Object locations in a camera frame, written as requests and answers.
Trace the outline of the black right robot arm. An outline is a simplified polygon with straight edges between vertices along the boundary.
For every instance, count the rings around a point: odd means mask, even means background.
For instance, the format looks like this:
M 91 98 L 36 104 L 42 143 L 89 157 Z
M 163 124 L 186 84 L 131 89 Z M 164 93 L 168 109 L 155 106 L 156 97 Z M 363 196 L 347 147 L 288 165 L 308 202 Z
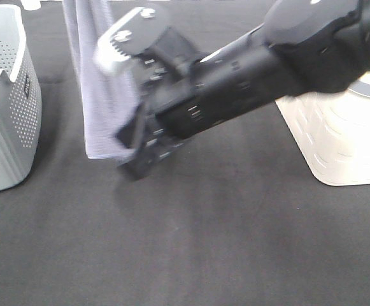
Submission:
M 140 106 L 117 134 L 142 179 L 187 139 L 285 96 L 337 93 L 370 71 L 370 1 L 277 1 L 255 29 L 200 52 L 160 9 L 144 8 L 114 47 L 148 66 Z

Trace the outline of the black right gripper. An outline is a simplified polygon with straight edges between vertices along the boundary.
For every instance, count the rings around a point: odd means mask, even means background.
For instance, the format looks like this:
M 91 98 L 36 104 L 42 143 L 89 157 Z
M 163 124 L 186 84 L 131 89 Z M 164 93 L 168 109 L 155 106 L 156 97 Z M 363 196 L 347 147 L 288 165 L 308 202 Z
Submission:
M 133 180 L 139 180 L 189 142 L 163 123 L 162 114 L 192 98 L 194 88 L 188 80 L 133 81 L 129 93 L 135 103 L 133 115 L 115 138 L 134 151 L 122 169 Z

